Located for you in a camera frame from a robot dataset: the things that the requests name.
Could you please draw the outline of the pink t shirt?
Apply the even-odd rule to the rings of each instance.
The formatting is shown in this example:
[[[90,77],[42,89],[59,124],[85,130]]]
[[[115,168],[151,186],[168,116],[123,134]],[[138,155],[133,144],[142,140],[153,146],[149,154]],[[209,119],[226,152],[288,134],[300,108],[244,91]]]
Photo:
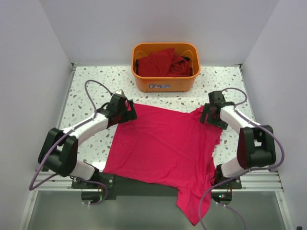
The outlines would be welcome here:
[[[178,190],[177,206],[192,225],[210,208],[213,151],[222,130],[202,124],[202,108],[183,113],[136,104],[137,119],[117,126],[104,173]]]

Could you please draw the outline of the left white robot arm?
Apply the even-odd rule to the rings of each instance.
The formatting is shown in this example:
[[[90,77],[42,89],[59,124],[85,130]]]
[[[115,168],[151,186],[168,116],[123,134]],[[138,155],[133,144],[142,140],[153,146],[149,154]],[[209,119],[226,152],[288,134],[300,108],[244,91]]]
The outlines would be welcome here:
[[[57,175],[82,180],[89,188],[99,182],[99,170],[77,160],[78,147],[86,140],[113,125],[137,119],[134,101],[114,93],[110,102],[105,103],[87,119],[65,129],[49,130],[38,157],[38,163]]]

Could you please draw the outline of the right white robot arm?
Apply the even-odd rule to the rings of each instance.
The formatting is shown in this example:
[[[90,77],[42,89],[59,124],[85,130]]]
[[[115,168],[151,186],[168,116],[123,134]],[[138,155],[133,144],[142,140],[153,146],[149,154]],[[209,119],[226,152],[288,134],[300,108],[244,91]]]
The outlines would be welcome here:
[[[263,126],[243,114],[234,102],[226,101],[223,91],[208,94],[209,102],[204,105],[200,122],[222,130],[231,127],[238,134],[236,156],[216,167],[214,184],[225,188],[231,178],[251,168],[262,168],[276,162],[275,141],[271,126]]]

